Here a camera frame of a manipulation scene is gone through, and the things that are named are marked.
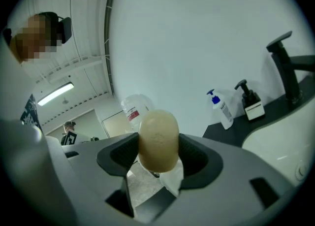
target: ceiling light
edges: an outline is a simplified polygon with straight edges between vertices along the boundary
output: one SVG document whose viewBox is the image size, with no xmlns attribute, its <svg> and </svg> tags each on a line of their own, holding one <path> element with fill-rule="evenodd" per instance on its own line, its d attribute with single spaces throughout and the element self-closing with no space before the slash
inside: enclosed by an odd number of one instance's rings
<svg viewBox="0 0 315 226">
<path fill-rule="evenodd" d="M 56 98 L 57 96 L 67 92 L 68 90 L 71 90 L 73 88 L 72 82 L 68 82 L 61 87 L 57 88 L 56 90 L 52 91 L 50 94 L 42 98 L 38 101 L 38 105 L 43 106 L 44 104 L 48 103 L 50 100 Z"/>
</svg>

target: egg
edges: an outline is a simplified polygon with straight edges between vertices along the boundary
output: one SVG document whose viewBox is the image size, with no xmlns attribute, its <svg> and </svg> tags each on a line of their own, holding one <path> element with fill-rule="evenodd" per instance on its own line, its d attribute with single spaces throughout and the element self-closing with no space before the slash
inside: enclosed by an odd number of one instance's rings
<svg viewBox="0 0 315 226">
<path fill-rule="evenodd" d="M 178 160 L 179 128 L 176 118 L 167 111 L 149 111 L 139 129 L 139 159 L 151 172 L 172 170 Z"/>
</svg>

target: soap dispenser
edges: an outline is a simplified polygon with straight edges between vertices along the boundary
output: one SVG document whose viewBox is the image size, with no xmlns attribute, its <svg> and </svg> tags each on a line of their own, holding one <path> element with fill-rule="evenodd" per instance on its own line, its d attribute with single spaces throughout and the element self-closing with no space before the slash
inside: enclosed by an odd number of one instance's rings
<svg viewBox="0 0 315 226">
<path fill-rule="evenodd" d="M 245 110 L 248 120 L 252 120 L 260 116 L 263 116 L 265 114 L 265 109 L 262 106 L 261 100 L 257 93 L 253 92 L 252 90 L 249 90 L 246 84 L 247 81 L 242 80 L 235 86 L 235 89 L 237 90 L 238 87 L 240 86 L 243 89 L 244 91 L 242 95 L 243 108 Z"/>
</svg>

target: person with cap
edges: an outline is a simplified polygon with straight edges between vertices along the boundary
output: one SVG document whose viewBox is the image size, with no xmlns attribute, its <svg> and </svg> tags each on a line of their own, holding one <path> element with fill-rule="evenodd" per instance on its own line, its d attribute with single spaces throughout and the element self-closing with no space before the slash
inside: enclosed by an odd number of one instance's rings
<svg viewBox="0 0 315 226">
<path fill-rule="evenodd" d="M 58 18 L 54 12 L 35 14 L 13 35 L 10 28 L 0 34 L 0 119 L 21 120 L 42 130 L 32 94 L 35 83 L 21 64 L 39 59 L 47 47 L 64 44 L 71 37 L 71 19 L 59 22 Z"/>
<path fill-rule="evenodd" d="M 73 121 L 68 121 L 68 122 L 65 122 L 64 125 L 63 125 L 63 129 L 64 129 L 64 136 L 63 138 L 61 139 L 61 145 L 64 145 L 65 143 L 65 138 L 67 137 L 67 134 L 68 134 L 68 131 L 69 130 L 74 130 L 74 126 L 76 125 L 75 122 Z"/>
</svg>

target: hand sanitizer bottle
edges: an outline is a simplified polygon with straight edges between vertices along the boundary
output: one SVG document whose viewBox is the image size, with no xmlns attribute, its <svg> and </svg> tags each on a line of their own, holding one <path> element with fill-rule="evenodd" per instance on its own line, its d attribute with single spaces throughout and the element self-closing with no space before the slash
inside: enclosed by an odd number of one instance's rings
<svg viewBox="0 0 315 226">
<path fill-rule="evenodd" d="M 232 126 L 234 120 L 230 111 L 228 110 L 227 105 L 218 96 L 215 96 L 213 94 L 213 90 L 210 90 L 207 93 L 207 95 L 209 94 L 212 97 L 213 110 L 215 111 L 217 117 L 220 119 L 220 122 L 223 125 L 224 129 L 229 129 Z"/>
</svg>

